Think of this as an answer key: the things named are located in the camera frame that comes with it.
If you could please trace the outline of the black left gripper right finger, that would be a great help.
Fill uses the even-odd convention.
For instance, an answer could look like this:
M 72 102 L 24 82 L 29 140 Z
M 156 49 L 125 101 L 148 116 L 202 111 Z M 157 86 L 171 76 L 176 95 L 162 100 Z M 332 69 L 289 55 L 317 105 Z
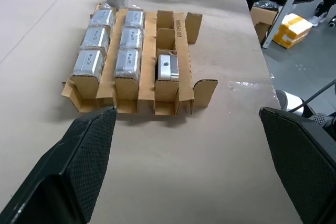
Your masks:
M 276 172 L 303 224 L 336 224 L 336 117 L 259 111 Z

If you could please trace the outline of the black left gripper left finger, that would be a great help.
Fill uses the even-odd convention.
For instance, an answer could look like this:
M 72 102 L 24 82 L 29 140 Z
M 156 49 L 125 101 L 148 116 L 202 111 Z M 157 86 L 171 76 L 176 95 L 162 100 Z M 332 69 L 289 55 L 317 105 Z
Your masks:
M 113 106 L 75 119 L 0 212 L 0 224 L 88 224 L 107 171 L 116 119 Z

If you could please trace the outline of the open brown cardboard box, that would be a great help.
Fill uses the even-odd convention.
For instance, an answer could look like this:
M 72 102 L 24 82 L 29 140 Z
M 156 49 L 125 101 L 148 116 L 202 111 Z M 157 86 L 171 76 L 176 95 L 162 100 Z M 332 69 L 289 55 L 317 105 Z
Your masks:
M 257 33 L 259 43 L 262 44 L 270 28 L 274 24 L 274 21 L 278 15 L 278 11 L 252 7 L 250 15 Z

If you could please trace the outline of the brown cardboard divider tray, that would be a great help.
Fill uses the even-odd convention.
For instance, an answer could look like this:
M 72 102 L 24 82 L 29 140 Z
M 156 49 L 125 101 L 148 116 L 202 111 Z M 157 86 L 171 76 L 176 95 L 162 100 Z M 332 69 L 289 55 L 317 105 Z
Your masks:
M 99 4 L 95 12 L 99 9 L 108 7 Z M 150 113 L 171 116 L 179 114 L 181 110 L 192 111 L 195 107 L 207 107 L 218 82 L 215 79 L 193 81 L 189 52 L 189 46 L 197 41 L 202 15 L 144 10 L 143 46 L 142 50 L 138 50 L 141 55 L 140 76 L 138 80 L 134 80 L 114 77 L 128 9 L 140 8 L 110 9 L 114 14 L 112 28 L 88 26 L 104 27 L 108 34 L 108 51 L 99 50 L 104 57 L 100 82 L 96 77 L 71 74 L 64 83 L 62 96 L 69 98 L 82 113 L 114 106 L 119 113 L 124 114 Z M 177 56 L 179 70 L 177 81 L 157 79 L 159 55 Z

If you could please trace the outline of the black vented robot housing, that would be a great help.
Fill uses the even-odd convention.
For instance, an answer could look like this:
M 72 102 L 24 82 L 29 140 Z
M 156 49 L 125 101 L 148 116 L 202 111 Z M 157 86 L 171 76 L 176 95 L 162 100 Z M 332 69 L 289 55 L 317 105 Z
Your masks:
M 336 116 L 316 114 L 309 119 L 317 122 L 330 135 L 336 135 Z

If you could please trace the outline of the silver robot body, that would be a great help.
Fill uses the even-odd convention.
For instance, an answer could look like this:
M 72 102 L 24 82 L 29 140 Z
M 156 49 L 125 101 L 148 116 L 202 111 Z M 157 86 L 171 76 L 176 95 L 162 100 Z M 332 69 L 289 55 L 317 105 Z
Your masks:
M 286 91 L 276 90 L 276 96 L 283 111 L 289 112 L 303 103 L 300 97 Z

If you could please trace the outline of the clear plastic wrap scrap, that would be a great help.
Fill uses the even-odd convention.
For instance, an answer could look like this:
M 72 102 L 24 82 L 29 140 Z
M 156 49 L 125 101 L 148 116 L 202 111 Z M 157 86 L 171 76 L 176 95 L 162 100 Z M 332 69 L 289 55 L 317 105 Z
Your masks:
M 251 83 L 243 81 L 227 81 L 227 86 L 233 91 L 259 91 L 268 87 L 266 84 L 262 83 Z

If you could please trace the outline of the yellow taped parcel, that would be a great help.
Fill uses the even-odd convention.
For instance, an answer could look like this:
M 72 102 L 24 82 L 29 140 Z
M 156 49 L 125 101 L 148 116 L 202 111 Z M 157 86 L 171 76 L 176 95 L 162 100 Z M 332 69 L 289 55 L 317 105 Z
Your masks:
M 289 49 L 301 42 L 312 28 L 312 23 L 294 13 L 286 15 L 276 34 L 273 42 Z

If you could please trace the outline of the person's black white sneaker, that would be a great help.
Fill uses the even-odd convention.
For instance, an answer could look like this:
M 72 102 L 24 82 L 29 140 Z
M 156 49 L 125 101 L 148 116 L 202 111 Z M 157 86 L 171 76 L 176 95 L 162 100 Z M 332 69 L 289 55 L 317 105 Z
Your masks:
M 328 12 L 329 8 L 326 8 L 323 3 L 319 4 L 310 21 L 313 27 L 316 27 L 322 23 L 328 15 Z

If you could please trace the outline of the grey metal frame leg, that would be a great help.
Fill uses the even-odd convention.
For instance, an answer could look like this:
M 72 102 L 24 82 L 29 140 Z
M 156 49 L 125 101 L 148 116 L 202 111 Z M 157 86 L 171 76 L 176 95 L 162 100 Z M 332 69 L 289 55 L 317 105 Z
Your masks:
M 264 41 L 261 44 L 261 48 L 267 49 L 272 42 L 272 39 L 274 35 L 277 33 L 279 26 L 281 25 L 281 22 L 283 18 L 289 13 L 289 11 L 292 9 L 292 5 L 295 0 L 286 0 L 284 6 L 278 13 L 278 15 L 275 18 L 275 21 L 273 25 L 270 27 L 270 30 L 264 39 Z

